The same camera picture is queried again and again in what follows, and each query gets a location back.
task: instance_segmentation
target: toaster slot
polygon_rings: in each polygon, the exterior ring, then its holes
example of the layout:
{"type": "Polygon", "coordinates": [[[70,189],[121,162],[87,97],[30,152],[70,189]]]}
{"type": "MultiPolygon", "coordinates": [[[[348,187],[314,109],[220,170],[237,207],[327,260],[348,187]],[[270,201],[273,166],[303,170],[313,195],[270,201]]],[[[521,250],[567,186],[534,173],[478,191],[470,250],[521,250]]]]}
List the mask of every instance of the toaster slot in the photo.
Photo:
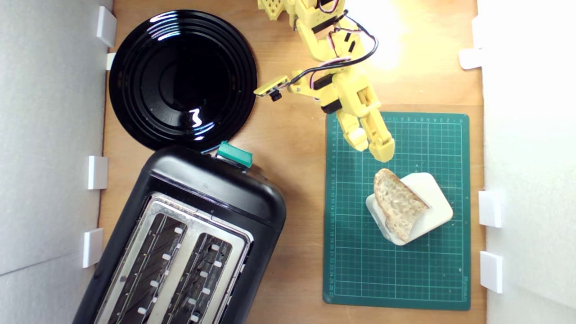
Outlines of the toaster slot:
{"type": "Polygon", "coordinates": [[[207,233],[200,234],[163,324],[202,321],[222,272],[228,266],[231,251],[230,243],[207,233]]]}
{"type": "Polygon", "coordinates": [[[130,272],[120,277],[124,286],[108,323],[145,320],[185,230],[186,225],[180,221],[161,213],[154,216],[130,272]]]}

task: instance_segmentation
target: toast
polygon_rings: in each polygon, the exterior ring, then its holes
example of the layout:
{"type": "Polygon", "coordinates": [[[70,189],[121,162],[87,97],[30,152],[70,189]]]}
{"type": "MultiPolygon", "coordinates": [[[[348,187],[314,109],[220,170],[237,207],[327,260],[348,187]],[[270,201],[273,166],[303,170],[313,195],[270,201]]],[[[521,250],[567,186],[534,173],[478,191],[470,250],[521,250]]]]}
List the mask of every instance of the toast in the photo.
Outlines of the toast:
{"type": "Polygon", "coordinates": [[[386,216],[386,227],[404,242],[416,221],[430,209],[389,169],[381,169],[374,176],[374,196],[386,216]]]}

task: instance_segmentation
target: white bracket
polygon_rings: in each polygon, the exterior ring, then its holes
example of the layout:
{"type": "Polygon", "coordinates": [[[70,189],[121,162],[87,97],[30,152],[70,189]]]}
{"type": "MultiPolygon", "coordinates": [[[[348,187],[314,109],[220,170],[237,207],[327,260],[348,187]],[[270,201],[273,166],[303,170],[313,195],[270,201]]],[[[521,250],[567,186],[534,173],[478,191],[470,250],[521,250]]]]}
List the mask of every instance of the white bracket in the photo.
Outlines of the white bracket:
{"type": "Polygon", "coordinates": [[[480,252],[480,284],[496,293],[502,293],[502,264],[499,255],[480,252]]]}
{"type": "Polygon", "coordinates": [[[82,268],[96,264],[102,257],[102,244],[104,243],[104,229],[96,228],[84,233],[84,253],[82,255],[82,268]]]}
{"type": "Polygon", "coordinates": [[[482,51],[486,39],[484,31],[483,20],[480,15],[474,17],[474,19],[472,19],[472,41],[474,48],[465,48],[458,53],[462,69],[475,69],[481,67],[484,63],[482,51]]]}
{"type": "Polygon", "coordinates": [[[106,60],[106,71],[110,71],[112,69],[112,62],[114,62],[114,57],[116,57],[116,52],[108,53],[106,60]]]}
{"type": "Polygon", "coordinates": [[[478,191],[478,216],[480,224],[502,227],[502,200],[493,191],[478,191]]]}
{"type": "Polygon", "coordinates": [[[88,157],[88,190],[108,188],[108,158],[88,157]]]}
{"type": "Polygon", "coordinates": [[[98,26],[96,28],[96,37],[98,37],[108,47],[114,47],[116,42],[116,17],[106,9],[100,6],[98,9],[98,26]]]}

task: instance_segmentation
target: white wall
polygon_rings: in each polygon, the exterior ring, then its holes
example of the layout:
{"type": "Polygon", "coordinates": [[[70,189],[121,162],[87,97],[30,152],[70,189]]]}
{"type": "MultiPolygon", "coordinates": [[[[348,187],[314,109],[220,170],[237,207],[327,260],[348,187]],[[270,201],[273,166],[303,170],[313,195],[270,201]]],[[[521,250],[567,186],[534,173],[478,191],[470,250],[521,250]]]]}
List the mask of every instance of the white wall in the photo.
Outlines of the white wall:
{"type": "Polygon", "coordinates": [[[112,0],[0,0],[0,323],[65,323],[93,269],[82,234],[100,193],[107,47],[98,6],[112,0]]]}
{"type": "Polygon", "coordinates": [[[576,46],[570,1],[479,0],[486,190],[503,195],[488,323],[576,323],[576,46]]]}

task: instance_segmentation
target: cutting mat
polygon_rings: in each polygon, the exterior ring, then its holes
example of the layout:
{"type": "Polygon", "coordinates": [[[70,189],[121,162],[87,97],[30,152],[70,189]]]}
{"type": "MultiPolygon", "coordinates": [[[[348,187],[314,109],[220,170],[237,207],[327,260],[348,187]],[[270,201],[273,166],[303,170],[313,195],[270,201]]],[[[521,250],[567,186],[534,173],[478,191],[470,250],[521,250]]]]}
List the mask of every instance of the cutting mat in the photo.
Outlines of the cutting mat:
{"type": "Polygon", "coordinates": [[[326,303],[377,307],[470,308],[469,119],[466,115],[383,112],[396,140],[388,163],[357,152],[327,118],[324,221],[326,303]],[[374,174],[429,172],[454,210],[448,223],[403,247],[384,239],[365,204],[374,174]]]}

